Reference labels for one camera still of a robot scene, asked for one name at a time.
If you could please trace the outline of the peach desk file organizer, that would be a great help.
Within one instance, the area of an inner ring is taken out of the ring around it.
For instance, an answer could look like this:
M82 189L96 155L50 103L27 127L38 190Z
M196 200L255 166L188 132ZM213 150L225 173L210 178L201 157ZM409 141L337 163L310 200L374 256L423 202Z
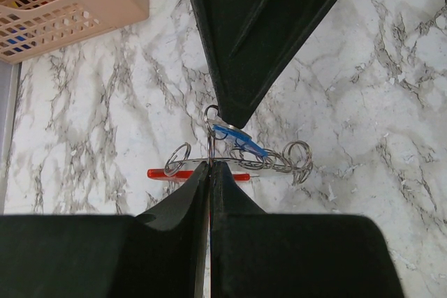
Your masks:
M1 60L20 63L148 16L149 0L1 0Z

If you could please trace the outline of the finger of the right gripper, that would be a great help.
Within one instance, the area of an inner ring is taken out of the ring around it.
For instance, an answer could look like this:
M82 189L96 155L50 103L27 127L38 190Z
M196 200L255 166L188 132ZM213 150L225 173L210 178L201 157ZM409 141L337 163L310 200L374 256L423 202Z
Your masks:
M243 128L337 0L190 0L219 115Z

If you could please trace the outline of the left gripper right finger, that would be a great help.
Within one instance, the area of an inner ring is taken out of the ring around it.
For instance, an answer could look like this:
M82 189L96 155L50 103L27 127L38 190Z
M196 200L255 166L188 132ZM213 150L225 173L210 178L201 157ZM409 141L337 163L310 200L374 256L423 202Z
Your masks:
M364 216L269 214L226 163L210 176L213 297L403 297L378 226Z

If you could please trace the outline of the red handled keyring with rings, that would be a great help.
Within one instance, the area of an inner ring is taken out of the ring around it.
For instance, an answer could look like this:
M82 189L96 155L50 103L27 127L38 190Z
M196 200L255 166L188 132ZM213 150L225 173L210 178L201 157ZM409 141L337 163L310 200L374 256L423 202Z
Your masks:
M215 157L214 163L226 163L236 181L249 181L256 177L291 175L295 184L302 184L311 174L314 164L312 149L304 141L286 144L280 151L266 149L267 156L261 157L241 148L233 147L229 155ZM186 181L206 158L191 158L191 145L187 142L178 146L162 168L148 169L147 177L153 180Z

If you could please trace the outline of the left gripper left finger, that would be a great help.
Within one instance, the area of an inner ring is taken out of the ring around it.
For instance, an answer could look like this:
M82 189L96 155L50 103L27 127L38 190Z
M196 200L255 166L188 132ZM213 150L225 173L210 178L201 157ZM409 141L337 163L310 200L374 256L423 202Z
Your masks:
M3 215L2 297L201 297L210 166L138 216Z

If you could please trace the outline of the blue tagged key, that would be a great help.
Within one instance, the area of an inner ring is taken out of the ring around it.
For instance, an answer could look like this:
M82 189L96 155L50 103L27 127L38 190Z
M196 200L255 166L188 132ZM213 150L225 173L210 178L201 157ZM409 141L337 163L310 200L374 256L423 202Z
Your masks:
M234 149L237 149L240 152L250 153L259 159L264 159L268 156L267 151L257 145L252 140L252 137L244 131L230 124L226 124L223 121L209 118L208 112L210 110L217 111L218 106L209 105L205 108L204 112L205 125L215 140L229 141Z

